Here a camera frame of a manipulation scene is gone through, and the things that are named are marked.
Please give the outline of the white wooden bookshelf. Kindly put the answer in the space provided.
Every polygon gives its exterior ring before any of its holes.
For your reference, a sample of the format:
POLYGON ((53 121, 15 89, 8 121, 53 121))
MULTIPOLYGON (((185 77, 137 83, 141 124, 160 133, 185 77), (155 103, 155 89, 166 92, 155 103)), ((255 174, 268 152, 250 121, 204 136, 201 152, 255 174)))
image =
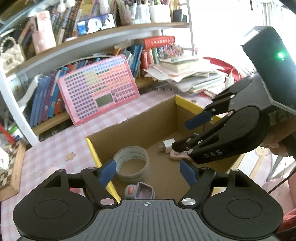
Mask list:
POLYGON ((32 146, 37 145, 39 143, 39 134, 41 132, 69 119, 69 115, 66 112, 63 112, 38 125, 36 128, 31 128, 13 95, 11 89, 13 83, 25 88, 25 82, 33 79, 40 73, 47 73, 52 69, 74 62, 80 58, 93 56, 95 53, 111 51, 115 45, 128 39, 133 40, 161 35, 163 34, 164 29, 170 28, 192 29, 193 27, 192 22, 188 21, 187 23, 146 23, 107 29, 78 37, 69 42, 64 42, 25 61, 7 74, 2 72, 1 94, 8 110, 16 122, 16 125, 25 139, 32 146))

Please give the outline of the stack of papers and books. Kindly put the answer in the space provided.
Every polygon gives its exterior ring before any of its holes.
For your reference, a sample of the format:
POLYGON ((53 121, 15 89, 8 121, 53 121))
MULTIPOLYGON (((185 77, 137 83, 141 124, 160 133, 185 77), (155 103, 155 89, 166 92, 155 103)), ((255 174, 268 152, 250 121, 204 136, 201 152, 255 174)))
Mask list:
POLYGON ((225 82, 225 69, 210 60, 197 56, 161 59, 144 69, 145 76, 154 81, 165 81, 181 92, 196 93, 220 82, 225 82))

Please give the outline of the pink flat eraser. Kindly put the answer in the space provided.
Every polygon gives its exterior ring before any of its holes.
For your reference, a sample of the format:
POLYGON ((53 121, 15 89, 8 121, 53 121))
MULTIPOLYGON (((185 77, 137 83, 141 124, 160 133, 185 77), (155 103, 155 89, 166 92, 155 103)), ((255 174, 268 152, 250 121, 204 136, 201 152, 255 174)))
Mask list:
POLYGON ((172 150, 170 152, 170 159, 175 160, 175 161, 180 161, 182 159, 186 159, 186 160, 191 161, 191 158, 188 156, 186 151, 179 153, 179 152, 172 150))

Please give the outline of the wooden chess box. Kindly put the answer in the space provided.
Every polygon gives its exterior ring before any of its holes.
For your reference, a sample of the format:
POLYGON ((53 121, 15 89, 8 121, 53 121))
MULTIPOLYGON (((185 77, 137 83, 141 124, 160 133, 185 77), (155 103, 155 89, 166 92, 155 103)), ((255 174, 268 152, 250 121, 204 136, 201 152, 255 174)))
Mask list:
POLYGON ((0 202, 3 202, 20 191, 21 172, 26 151, 26 143, 19 140, 9 153, 8 169, 1 174, 0 202))

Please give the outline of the pink toy keyboard tablet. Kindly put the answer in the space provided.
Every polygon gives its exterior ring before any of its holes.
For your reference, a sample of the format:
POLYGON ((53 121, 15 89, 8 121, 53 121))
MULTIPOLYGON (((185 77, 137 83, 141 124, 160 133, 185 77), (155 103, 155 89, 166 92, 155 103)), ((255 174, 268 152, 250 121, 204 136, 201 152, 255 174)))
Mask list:
POLYGON ((58 86, 67 113, 75 126, 140 96, 124 55, 74 70, 59 78, 58 86))

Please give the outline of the clear tape roll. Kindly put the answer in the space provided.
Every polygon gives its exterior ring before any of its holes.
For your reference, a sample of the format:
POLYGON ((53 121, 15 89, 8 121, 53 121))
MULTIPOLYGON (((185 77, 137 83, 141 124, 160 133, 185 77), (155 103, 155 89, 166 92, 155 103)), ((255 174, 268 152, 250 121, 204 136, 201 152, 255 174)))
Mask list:
POLYGON ((142 147, 125 147, 113 159, 116 162, 116 176, 122 182, 136 184, 149 176, 149 155, 142 147))

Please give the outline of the white charger plug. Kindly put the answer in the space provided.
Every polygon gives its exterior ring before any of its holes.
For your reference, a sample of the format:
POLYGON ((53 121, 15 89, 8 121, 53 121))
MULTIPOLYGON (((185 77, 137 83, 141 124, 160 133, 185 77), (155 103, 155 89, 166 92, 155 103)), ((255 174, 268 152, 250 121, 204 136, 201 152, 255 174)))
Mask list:
POLYGON ((162 144, 159 145, 159 151, 165 152, 166 154, 172 151, 172 144, 175 142, 174 138, 162 141, 162 144))

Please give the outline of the white pearl handbag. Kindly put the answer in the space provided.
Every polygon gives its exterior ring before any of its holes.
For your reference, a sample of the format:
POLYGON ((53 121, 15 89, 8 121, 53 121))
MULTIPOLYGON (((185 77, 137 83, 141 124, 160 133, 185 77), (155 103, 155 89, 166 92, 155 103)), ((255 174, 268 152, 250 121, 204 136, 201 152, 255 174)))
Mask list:
POLYGON ((3 65, 3 70, 9 72, 24 62, 25 56, 23 55, 20 45, 13 37, 6 37, 1 42, 1 63, 3 65), (3 49, 6 42, 12 42, 13 46, 4 52, 3 49))

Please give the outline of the red thick book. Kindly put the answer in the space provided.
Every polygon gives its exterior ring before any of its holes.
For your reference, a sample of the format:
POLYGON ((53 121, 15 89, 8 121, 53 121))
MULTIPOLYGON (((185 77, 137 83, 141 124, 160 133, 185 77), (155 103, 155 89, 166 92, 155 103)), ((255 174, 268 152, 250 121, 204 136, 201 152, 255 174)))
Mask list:
POLYGON ((154 49, 163 47, 165 45, 174 45, 175 37, 174 36, 155 36, 145 39, 134 39, 133 43, 135 45, 143 45, 143 49, 154 49))

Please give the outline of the yellow cardboard box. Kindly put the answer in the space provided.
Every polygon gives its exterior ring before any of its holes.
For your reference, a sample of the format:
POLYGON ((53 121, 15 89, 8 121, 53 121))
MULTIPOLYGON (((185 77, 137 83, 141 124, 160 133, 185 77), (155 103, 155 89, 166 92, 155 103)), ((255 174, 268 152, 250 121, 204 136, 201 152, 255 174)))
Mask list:
MULTIPOLYGON (((113 159, 121 149, 139 146, 149 155, 150 172, 143 181, 153 187, 157 199, 179 201, 189 190, 189 185, 180 173, 180 162, 171 160, 170 155, 159 151, 162 141, 174 138, 176 141, 193 133, 207 130, 207 126, 220 120, 214 117, 203 126, 192 131, 184 123, 201 112, 202 108, 188 100, 173 96, 152 108, 112 125, 86 138, 90 152, 98 166, 113 159)), ((130 183, 112 179, 113 190, 120 197, 130 183)))

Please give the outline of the row of blue books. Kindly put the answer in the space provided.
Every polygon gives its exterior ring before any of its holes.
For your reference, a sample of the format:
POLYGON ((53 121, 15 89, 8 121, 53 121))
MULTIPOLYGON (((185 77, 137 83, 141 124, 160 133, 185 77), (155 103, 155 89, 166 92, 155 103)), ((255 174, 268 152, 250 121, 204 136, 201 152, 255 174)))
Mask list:
POLYGON ((73 71, 76 66, 77 63, 68 64, 51 70, 37 78, 38 85, 33 95, 32 109, 29 117, 31 128, 64 110, 64 101, 58 86, 58 79, 73 71))

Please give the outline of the purple small toy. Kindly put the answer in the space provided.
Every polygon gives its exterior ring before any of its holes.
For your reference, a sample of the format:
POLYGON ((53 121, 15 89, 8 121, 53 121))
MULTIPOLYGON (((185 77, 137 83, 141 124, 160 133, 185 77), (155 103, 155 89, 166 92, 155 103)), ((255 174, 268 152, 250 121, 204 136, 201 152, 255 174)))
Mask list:
POLYGON ((128 185, 125 189, 125 199, 155 199, 156 193, 152 186, 144 182, 128 185))

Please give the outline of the red cloth bag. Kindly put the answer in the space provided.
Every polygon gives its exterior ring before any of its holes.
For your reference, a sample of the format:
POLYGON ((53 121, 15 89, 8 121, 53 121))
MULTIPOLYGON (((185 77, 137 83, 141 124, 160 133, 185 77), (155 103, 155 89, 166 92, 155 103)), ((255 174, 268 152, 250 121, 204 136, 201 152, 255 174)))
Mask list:
POLYGON ((235 82, 238 82, 239 80, 244 78, 244 75, 241 74, 234 66, 223 60, 212 57, 204 57, 204 59, 209 60, 211 64, 219 66, 221 68, 221 71, 228 74, 228 76, 232 75, 235 82))

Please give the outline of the pink checkered tablecloth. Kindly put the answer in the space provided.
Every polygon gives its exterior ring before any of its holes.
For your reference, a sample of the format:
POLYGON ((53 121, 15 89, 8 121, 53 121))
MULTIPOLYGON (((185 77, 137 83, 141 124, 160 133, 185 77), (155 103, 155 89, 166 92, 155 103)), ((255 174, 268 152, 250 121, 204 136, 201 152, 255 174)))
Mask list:
POLYGON ((80 126, 71 126, 25 152, 20 191, 1 204, 3 240, 17 240, 20 235, 13 222, 13 209, 28 193, 58 169, 77 173, 95 165, 86 138, 112 125, 126 121, 156 104, 175 96, 172 91, 155 90, 137 100, 104 113, 80 126))

